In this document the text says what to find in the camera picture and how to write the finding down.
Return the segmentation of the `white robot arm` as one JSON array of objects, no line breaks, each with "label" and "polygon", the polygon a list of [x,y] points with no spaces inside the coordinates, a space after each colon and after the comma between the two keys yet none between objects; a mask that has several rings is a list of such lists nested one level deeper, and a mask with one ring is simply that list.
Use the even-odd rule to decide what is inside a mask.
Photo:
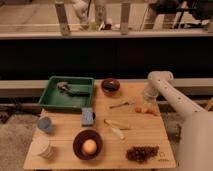
[{"label": "white robot arm", "polygon": [[213,171],[213,111],[207,111],[173,87],[170,71],[152,71],[144,89],[146,100],[161,94],[183,118],[177,171]]}]

